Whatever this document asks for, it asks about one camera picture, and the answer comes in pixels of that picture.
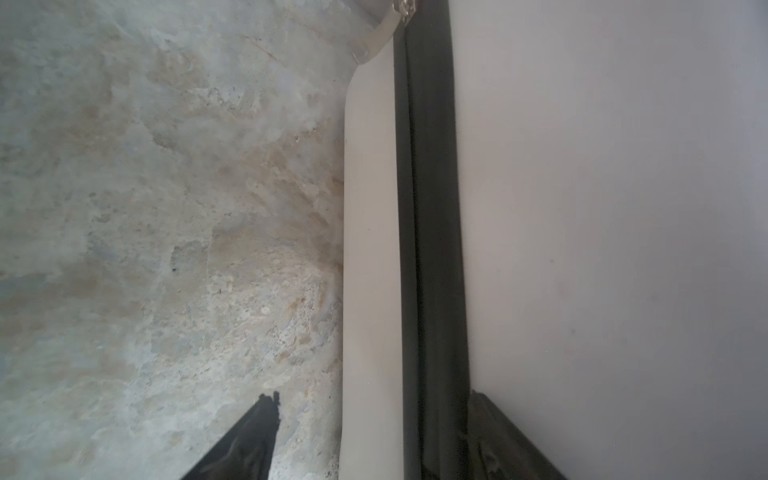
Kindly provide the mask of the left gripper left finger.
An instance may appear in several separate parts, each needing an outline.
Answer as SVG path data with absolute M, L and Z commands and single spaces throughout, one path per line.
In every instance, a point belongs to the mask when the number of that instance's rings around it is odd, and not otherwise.
M 183 480 L 267 480 L 280 426 L 280 394 L 256 403 L 182 477 Z

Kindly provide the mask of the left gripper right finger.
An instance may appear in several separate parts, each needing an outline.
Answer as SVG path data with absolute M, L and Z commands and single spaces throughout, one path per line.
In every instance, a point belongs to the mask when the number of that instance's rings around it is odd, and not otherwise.
M 472 391 L 467 414 L 471 479 L 565 479 L 487 395 Z

